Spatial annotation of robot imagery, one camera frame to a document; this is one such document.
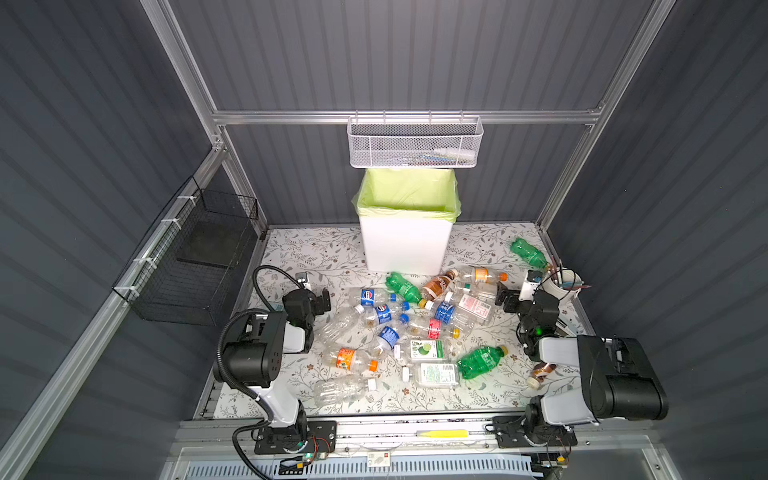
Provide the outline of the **clear crushed bottle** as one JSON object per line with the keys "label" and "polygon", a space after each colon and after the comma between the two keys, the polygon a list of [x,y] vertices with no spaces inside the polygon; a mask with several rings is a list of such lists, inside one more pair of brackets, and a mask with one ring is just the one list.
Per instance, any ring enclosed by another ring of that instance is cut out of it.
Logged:
{"label": "clear crushed bottle", "polygon": [[313,389],[313,400],[320,407],[349,403],[376,390],[377,380],[375,378],[339,377],[316,384]]}
{"label": "clear crushed bottle", "polygon": [[315,340],[323,345],[344,340],[356,330],[364,312],[362,305],[340,307],[334,315],[316,327]]}

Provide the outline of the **brown tea bottle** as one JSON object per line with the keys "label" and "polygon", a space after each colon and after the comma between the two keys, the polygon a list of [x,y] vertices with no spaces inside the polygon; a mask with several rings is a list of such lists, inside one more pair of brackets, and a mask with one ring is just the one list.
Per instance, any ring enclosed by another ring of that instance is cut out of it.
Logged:
{"label": "brown tea bottle", "polygon": [[538,390],[547,377],[557,369],[557,365],[548,362],[539,362],[531,370],[527,378],[527,384],[531,389]]}

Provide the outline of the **green bottle yellow cap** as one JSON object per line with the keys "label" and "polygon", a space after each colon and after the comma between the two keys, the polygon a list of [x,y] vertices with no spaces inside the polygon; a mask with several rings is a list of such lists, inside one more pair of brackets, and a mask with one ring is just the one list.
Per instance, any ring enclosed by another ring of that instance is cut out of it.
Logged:
{"label": "green bottle yellow cap", "polygon": [[510,244],[510,251],[520,257],[532,269],[547,270],[549,262],[545,254],[527,242],[524,238],[517,237]]}

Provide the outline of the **red white label bottle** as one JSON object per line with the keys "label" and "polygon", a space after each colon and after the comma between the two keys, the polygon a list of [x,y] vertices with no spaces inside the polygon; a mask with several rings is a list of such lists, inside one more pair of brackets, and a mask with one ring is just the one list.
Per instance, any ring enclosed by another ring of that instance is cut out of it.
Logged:
{"label": "red white label bottle", "polygon": [[458,309],[474,316],[480,323],[485,323],[491,316],[494,306],[484,299],[468,293],[448,292],[444,300],[455,305]]}

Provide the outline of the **orange label bottle bottom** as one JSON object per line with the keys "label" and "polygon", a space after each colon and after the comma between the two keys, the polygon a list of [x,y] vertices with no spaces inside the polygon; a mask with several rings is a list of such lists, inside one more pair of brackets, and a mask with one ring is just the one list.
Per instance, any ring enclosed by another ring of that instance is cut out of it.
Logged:
{"label": "orange label bottle bottom", "polygon": [[331,346],[322,358],[327,366],[352,373],[377,373],[379,368],[378,360],[364,349]]}

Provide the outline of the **clear crushed bottle bottom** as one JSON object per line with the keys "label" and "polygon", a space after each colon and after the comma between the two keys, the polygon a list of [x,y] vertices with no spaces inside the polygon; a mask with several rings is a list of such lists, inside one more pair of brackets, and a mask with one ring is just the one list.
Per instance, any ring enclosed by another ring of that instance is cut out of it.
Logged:
{"label": "clear crushed bottle bottom", "polygon": [[377,380],[375,378],[339,377],[316,384],[313,389],[313,400],[320,407],[349,403],[376,390]]}

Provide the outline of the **pink label bottle yellow cap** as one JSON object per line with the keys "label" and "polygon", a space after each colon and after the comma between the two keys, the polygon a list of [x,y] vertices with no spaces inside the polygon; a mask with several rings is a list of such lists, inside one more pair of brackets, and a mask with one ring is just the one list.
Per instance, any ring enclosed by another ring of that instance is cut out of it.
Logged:
{"label": "pink label bottle yellow cap", "polygon": [[429,340],[459,339],[462,335],[459,328],[429,316],[413,316],[408,322],[406,331],[414,338]]}

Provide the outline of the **lime label bottle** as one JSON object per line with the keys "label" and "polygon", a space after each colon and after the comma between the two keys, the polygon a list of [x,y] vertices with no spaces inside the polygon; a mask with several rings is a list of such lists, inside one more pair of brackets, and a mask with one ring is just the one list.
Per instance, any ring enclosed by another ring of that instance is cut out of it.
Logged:
{"label": "lime label bottle", "polygon": [[394,358],[401,364],[450,362],[458,359],[463,345],[459,340],[406,340],[395,346]]}

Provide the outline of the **green label bottle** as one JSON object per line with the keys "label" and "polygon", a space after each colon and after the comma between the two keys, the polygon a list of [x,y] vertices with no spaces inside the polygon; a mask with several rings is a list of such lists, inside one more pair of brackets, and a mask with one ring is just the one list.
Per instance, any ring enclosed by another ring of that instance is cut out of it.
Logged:
{"label": "green label bottle", "polygon": [[458,371],[452,363],[422,362],[403,366],[401,374],[404,382],[424,388],[455,388],[459,385]]}

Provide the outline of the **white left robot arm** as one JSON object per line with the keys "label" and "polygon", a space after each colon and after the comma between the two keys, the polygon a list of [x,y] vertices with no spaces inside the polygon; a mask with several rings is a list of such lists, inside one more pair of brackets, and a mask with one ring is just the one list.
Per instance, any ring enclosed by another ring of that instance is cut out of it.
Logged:
{"label": "white left robot arm", "polygon": [[[283,295],[280,310],[259,286],[263,271],[282,275],[294,285]],[[235,312],[224,325],[216,345],[214,377],[254,401],[264,413],[256,424],[233,433],[234,446],[249,432],[257,452],[299,453],[307,448],[310,426],[302,402],[279,378],[282,360],[286,354],[311,350],[315,321],[331,311],[331,296],[326,288],[313,292],[305,281],[273,265],[256,267],[252,284],[263,306]]]}

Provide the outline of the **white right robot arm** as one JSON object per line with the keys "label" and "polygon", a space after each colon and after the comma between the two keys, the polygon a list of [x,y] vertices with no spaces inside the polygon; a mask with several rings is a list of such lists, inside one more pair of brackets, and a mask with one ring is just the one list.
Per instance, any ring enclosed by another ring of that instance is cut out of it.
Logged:
{"label": "white right robot arm", "polygon": [[495,421],[500,446],[522,438],[534,447],[572,447],[577,444],[576,426],[614,418],[656,421],[667,416],[667,395],[638,340],[558,336],[559,300],[530,283],[521,290],[499,283],[494,303],[518,316],[516,337],[534,362],[532,383],[542,384],[559,367],[576,368],[579,373],[577,388],[538,394],[519,420]]}

